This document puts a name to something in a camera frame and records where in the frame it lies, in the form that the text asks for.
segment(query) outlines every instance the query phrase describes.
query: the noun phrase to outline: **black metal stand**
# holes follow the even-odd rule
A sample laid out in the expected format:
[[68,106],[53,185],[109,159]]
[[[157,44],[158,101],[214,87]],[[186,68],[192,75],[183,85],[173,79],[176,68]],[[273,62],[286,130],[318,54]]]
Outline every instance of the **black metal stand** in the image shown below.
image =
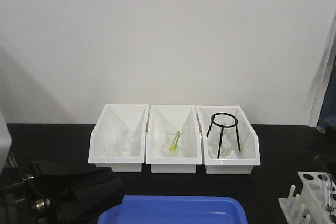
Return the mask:
[[[232,125],[222,125],[222,124],[218,124],[215,122],[215,117],[217,115],[228,115],[230,116],[231,118],[233,118],[235,120],[235,123],[232,124]],[[222,146],[222,140],[223,140],[223,131],[224,131],[224,128],[233,128],[235,127],[236,128],[236,134],[237,134],[237,144],[238,144],[238,150],[240,151],[240,141],[239,141],[239,134],[238,134],[238,119],[237,117],[235,117],[234,115],[231,115],[231,114],[228,114],[228,113],[216,113],[216,114],[213,114],[210,118],[211,120],[211,123],[210,123],[210,127],[209,127],[209,130],[206,134],[206,137],[209,137],[209,133],[210,133],[210,130],[211,130],[211,127],[213,124],[215,124],[216,126],[220,127],[220,140],[219,140],[219,147],[218,147],[218,154],[217,154],[217,158],[219,158],[220,156],[220,152],[221,152],[221,146]]]

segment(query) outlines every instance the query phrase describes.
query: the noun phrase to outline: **small glass beaker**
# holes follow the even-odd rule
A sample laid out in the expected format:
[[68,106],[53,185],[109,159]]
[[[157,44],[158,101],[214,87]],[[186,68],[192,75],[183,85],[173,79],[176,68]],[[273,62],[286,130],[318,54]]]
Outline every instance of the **small glass beaker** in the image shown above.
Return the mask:
[[162,151],[165,157],[183,157],[183,148],[185,136],[188,132],[188,127],[185,123],[178,123],[177,129],[164,129],[164,145]]
[[[210,150],[210,156],[211,158],[217,158],[218,155],[218,149],[219,149],[219,143],[221,139],[221,133],[217,132],[214,134],[210,134],[208,137],[208,147]],[[220,157],[227,157],[231,154],[232,150],[234,148],[234,143],[230,137],[230,134],[228,133],[227,129],[224,129],[223,131],[223,138],[222,138],[222,145],[220,149]]]
[[140,148],[140,140],[136,142],[136,139],[134,131],[127,131],[122,135],[111,136],[109,139],[109,156],[132,156],[132,153]]

